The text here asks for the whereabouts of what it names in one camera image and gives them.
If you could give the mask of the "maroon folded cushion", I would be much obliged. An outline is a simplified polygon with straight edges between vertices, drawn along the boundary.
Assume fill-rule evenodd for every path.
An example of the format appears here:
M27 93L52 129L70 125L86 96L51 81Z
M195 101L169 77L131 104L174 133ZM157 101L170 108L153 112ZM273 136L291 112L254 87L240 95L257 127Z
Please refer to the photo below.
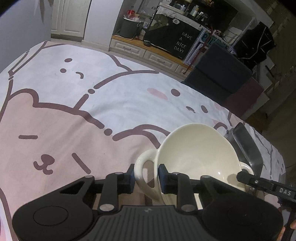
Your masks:
M223 106L231 113L241 118L253 107L263 91L264 88L251 77L234 94L227 97Z

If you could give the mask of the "white low drawer cabinet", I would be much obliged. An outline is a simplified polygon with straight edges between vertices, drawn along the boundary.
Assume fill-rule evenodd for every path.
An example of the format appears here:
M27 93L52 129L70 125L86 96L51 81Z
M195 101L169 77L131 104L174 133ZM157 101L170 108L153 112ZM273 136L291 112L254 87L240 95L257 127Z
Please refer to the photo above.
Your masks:
M167 73L184 80L192 68L182 60L156 47L148 47L139 39L125 39L121 36L112 36L109 50L147 63Z

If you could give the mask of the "white closet doors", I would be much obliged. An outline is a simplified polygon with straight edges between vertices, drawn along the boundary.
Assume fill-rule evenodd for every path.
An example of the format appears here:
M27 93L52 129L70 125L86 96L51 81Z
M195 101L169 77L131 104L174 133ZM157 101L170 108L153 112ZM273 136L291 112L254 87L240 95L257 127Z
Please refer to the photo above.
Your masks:
M51 34L83 39L91 0L54 0Z

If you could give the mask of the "rectangular stainless steel tray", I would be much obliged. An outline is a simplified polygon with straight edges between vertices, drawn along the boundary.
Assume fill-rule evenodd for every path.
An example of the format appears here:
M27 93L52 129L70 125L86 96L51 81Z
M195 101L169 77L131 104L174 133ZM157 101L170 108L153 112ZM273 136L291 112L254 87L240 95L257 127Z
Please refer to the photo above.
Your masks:
M239 161L248 164L254 174L260 176L263 168L263 158L244 124L238 123L228 137Z

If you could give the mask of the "cream two-handled ceramic bowl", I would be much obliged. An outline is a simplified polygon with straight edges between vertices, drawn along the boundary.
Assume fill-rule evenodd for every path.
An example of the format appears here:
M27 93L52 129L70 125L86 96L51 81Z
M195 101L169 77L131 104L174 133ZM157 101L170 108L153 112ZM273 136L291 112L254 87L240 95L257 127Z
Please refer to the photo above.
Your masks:
M154 164L154 187L149 187L143 176L147 161ZM247 164L239 161L232 145L214 128L191 123L170 133L156 150L142 153L135 165L134 176L142 192L159 204L175 205L177 197L165 194L160 186L158 167L164 164L170 173L184 173L191 179L203 175L216 178L241 191L248 192L249 186L237 181L236 175L242 170L252 174Z

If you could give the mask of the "dark grey bin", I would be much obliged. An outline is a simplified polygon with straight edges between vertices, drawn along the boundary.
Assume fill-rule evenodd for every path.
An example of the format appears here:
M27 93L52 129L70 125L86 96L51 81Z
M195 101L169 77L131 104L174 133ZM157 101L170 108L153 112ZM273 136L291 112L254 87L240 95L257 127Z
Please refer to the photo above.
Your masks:
M141 26L141 21L135 21L124 17L119 35L123 38L133 39Z

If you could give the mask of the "black have a nice day sign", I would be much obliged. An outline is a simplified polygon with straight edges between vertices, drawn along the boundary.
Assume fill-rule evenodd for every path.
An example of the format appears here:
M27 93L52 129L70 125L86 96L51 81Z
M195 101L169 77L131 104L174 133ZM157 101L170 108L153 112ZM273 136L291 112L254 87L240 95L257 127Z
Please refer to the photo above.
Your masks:
M156 14L145 31L144 43L183 60L202 30L200 25L194 27L178 18Z

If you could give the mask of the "cartoon bear patterned tablecloth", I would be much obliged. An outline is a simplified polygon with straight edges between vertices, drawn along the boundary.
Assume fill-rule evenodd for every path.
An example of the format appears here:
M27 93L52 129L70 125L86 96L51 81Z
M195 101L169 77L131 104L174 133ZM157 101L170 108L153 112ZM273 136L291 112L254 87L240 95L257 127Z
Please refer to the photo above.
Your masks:
M136 180L117 212L99 212L106 176L177 128L201 123L229 142L243 123L155 70L43 42L1 73L1 104L1 240L276 240L283 229L271 204L208 175L190 178L196 212L155 202ZM278 182L282 156L244 126L263 158L258 177Z

